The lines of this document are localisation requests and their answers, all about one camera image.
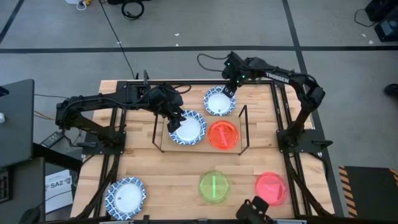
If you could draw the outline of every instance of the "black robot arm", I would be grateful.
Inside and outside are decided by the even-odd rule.
[[[305,121],[319,107],[325,96],[325,92],[315,79],[310,75],[295,73],[294,70],[289,71],[269,65],[257,57],[243,60],[234,52],[229,54],[224,64],[222,76],[224,79],[229,79],[229,83],[225,86],[223,93],[228,97],[232,97],[246,80],[255,80],[261,77],[270,78],[294,88],[297,98],[301,102],[301,110],[297,119],[285,131],[284,142],[289,147],[297,146]],[[304,91],[304,85],[309,87],[309,91]]]
[[[103,127],[81,115],[81,112],[106,108],[122,108],[126,110],[144,109],[169,119],[169,132],[180,127],[183,105],[180,93],[166,83],[150,88],[145,84],[125,85],[115,93],[94,96],[73,96],[63,103],[57,104],[55,124],[62,130],[79,128],[94,134],[104,144],[114,144],[118,135],[113,127]]]

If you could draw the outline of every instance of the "white plate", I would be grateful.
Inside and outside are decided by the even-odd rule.
[[[205,109],[215,116],[226,116],[235,109],[236,98],[229,98],[223,92],[222,86],[216,86],[207,90],[203,103]]]
[[[170,137],[174,142],[183,145],[194,145],[205,137],[206,121],[196,111],[185,110],[181,114],[185,121],[181,121],[181,127],[179,127],[173,133],[170,133]]]
[[[109,187],[106,211],[117,220],[130,220],[142,210],[146,197],[144,184],[138,178],[125,177]]]

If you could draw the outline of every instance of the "wooden tabletop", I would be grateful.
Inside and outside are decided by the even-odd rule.
[[[99,92],[114,92],[116,83],[117,80],[103,80]],[[214,86],[193,85],[191,91],[182,95],[183,108],[208,114],[202,99],[211,87]],[[293,88],[287,86],[286,92],[294,120],[300,111],[300,102]],[[278,99],[282,114],[285,114],[279,90]],[[236,108],[230,116],[237,116],[244,105],[248,106],[249,115],[250,148],[241,156],[203,152],[161,153],[152,144],[154,115],[144,110],[127,112],[126,148],[120,159],[118,179],[137,177],[147,191],[144,208],[134,219],[142,220],[144,215],[150,215],[150,219],[155,220],[234,219],[244,200],[251,200],[255,196],[254,183],[263,172],[275,172],[287,183],[284,159],[275,135],[277,120],[270,86],[244,85],[236,93],[236,102]],[[110,117],[111,110],[98,110],[94,112],[93,121],[107,126]],[[282,117],[286,128],[286,118]],[[312,127],[310,119],[305,127]],[[161,136],[161,131],[158,128],[156,135]],[[307,154],[300,156],[307,187],[323,207],[333,213],[322,162]],[[102,161],[103,156],[97,155],[81,168],[71,217],[78,215],[96,192]],[[228,198],[221,203],[204,201],[198,191],[200,177],[209,170],[224,173],[230,181]],[[300,213],[304,214],[301,193],[297,186],[296,189]],[[105,212],[102,206],[101,215]],[[267,214],[272,218],[293,218],[290,195],[283,205],[269,208]]]

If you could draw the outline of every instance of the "concrete floor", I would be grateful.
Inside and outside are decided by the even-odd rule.
[[[18,1],[0,1],[0,30]],[[105,4],[104,8],[124,47],[294,46],[283,1],[152,0],[144,2],[146,11],[137,21],[125,20],[118,6]],[[369,0],[287,2],[301,46],[398,45],[381,43],[373,28],[354,23],[354,11],[364,8]],[[359,13],[358,20],[369,22],[364,13]],[[0,39],[0,85],[33,78],[36,93],[96,94],[101,80],[132,78],[122,53],[10,54],[1,50],[111,47],[118,47],[117,40],[98,1],[85,11],[77,11],[64,0],[26,0],[3,40]],[[146,69],[151,79],[220,78],[220,74],[197,65],[196,56],[200,52],[128,52],[126,55],[134,72]],[[228,51],[207,53],[224,56]],[[239,54],[262,57],[270,64],[300,70],[294,50],[244,50]],[[306,51],[303,57],[308,73],[326,91],[319,114],[326,138],[335,142],[329,147],[333,168],[344,165],[398,170],[395,135],[398,102],[382,92],[386,85],[398,82],[398,52]],[[211,60],[205,63],[213,68],[223,66]],[[54,117],[58,102],[56,98],[37,97],[35,109]],[[56,130],[53,122],[34,119],[35,142],[41,142]],[[74,139],[77,130],[68,135]],[[71,151],[64,141],[54,149],[63,153]],[[69,211],[66,208],[47,215],[47,220],[66,218]]]

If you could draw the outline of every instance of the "striped caution tape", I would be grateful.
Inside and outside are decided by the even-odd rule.
[[[396,184],[398,187],[398,174],[397,171],[395,171],[394,169],[390,169],[390,171],[392,172],[392,175],[394,176],[394,179],[396,180]]]
[[[344,166],[339,166],[338,172],[340,174],[341,183],[343,184],[343,192],[346,198],[348,214],[351,218],[356,218],[358,214],[355,208],[354,196],[351,191],[351,187],[349,186],[347,170],[344,168]]]

